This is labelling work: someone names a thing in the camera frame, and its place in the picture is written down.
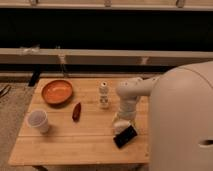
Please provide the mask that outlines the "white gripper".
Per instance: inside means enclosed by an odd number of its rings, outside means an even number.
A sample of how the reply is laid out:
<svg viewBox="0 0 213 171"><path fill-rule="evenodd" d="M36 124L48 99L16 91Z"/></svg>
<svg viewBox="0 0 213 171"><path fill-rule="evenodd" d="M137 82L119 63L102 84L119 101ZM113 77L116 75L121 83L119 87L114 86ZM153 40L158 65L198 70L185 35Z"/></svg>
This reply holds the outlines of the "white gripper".
<svg viewBox="0 0 213 171"><path fill-rule="evenodd" d="M126 120L129 121L132 125L135 124L135 118L136 118L136 111L122 111L118 110L112 120L112 123L115 123L119 120Z"/></svg>

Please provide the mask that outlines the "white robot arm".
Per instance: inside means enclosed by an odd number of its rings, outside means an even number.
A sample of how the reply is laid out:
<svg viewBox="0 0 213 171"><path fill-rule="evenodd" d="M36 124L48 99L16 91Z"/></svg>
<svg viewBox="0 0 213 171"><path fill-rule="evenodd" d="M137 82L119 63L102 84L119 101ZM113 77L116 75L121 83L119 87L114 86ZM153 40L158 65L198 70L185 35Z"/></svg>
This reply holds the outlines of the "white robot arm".
<svg viewBox="0 0 213 171"><path fill-rule="evenodd" d="M213 171L213 61L182 65L116 87L119 119L133 120L149 98L149 171Z"/></svg>

